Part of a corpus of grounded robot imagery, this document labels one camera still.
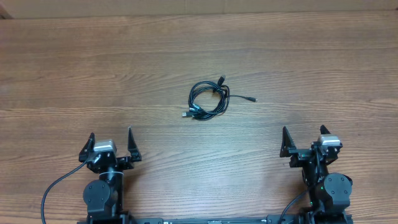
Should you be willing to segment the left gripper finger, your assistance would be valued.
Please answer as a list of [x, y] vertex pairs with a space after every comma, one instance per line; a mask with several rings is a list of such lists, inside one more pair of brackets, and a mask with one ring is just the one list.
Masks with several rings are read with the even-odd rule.
[[127, 140], [127, 150], [130, 152], [131, 160], [133, 162], [140, 162], [142, 160], [139, 148], [134, 140], [132, 126], [128, 127], [128, 140]]
[[80, 162], [85, 162], [89, 158], [90, 153], [93, 152], [94, 145], [95, 145], [95, 134], [91, 133], [86, 144], [83, 146], [82, 150], [79, 153], [78, 160]]

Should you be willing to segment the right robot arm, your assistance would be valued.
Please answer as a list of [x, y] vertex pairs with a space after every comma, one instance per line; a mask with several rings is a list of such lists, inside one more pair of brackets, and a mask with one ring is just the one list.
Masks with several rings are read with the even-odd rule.
[[[307, 189], [284, 208], [279, 223], [353, 223], [352, 216], [345, 212], [350, 206], [353, 181], [347, 175], [328, 171], [342, 147], [338, 136], [322, 125], [318, 139], [309, 148], [299, 149], [287, 127], [283, 127], [280, 157], [288, 157], [291, 168], [301, 168]], [[287, 215], [289, 208], [305, 195], [309, 196], [310, 206], [301, 208], [296, 215]]]

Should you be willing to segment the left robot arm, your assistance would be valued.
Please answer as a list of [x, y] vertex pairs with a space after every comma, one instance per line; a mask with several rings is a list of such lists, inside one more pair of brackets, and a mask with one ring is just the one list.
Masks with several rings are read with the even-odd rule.
[[132, 128], [128, 127], [128, 156], [118, 157], [116, 144], [112, 139], [96, 141], [91, 133], [79, 153], [79, 161], [98, 174], [83, 191], [87, 206], [86, 223], [135, 223], [130, 211], [124, 209], [124, 171], [134, 168], [142, 160], [135, 143]]

